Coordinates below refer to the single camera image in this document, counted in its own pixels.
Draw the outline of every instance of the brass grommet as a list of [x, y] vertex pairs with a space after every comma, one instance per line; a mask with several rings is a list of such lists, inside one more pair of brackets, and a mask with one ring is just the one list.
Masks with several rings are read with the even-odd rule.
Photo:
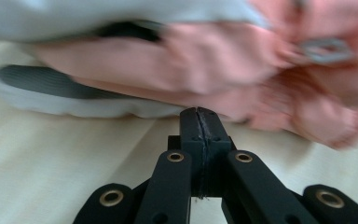
[[173, 152], [167, 156], [167, 159], [172, 162], [179, 162], [182, 161], [184, 158], [185, 156], [183, 154], [177, 152]]
[[246, 153], [238, 153], [237, 155], [235, 155], [235, 159], [241, 162], [251, 162], [253, 160], [253, 158]]
[[[108, 199], [109, 196], [116, 196], [113, 199]], [[111, 189], [106, 191], [100, 197], [100, 204], [105, 207], [111, 207], [119, 204], [124, 198], [123, 192], [118, 189]]]
[[324, 189], [320, 189], [316, 191], [316, 198], [325, 205], [328, 205], [330, 207], [334, 208], [342, 208], [345, 203], [342, 201], [340, 197], [338, 197], [336, 194], [329, 192]]

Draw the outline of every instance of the light blue fabric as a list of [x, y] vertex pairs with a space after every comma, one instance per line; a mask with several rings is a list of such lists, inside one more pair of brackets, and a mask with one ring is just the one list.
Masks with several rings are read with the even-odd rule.
[[246, 0], [0, 0], [0, 40], [42, 41], [134, 20], [247, 21], [269, 27]]

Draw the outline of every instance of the white surface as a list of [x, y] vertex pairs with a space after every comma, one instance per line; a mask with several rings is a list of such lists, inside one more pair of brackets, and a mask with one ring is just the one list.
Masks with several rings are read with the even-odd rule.
[[[0, 44], [0, 65], [31, 64]], [[237, 147], [253, 151], [289, 189], [325, 184], [358, 202], [358, 148], [335, 151], [290, 133], [225, 123]], [[72, 223], [98, 187], [133, 188], [151, 176], [178, 119], [78, 119], [21, 111], [0, 99], [0, 224]], [[191, 223], [225, 223], [219, 200], [192, 203]]]

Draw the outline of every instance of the pink fabric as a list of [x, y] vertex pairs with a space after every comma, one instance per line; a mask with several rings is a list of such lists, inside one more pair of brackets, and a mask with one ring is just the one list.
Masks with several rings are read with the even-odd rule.
[[[175, 23], [160, 43], [95, 37], [35, 49], [43, 62], [89, 86], [203, 106], [256, 129], [348, 147], [358, 141], [358, 0], [307, 2], [299, 8], [289, 0], [254, 1], [271, 30], [243, 22]], [[322, 37], [347, 41], [356, 61], [312, 64], [298, 44]]]

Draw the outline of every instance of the black plastic mount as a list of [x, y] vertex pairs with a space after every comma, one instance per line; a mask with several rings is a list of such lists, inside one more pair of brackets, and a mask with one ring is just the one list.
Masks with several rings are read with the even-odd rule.
[[181, 113], [180, 135], [169, 137], [150, 179], [135, 189], [97, 189], [74, 223], [186, 224], [191, 197], [222, 198], [229, 224], [358, 223], [356, 202], [323, 185], [293, 193], [254, 153], [237, 150], [205, 108]]

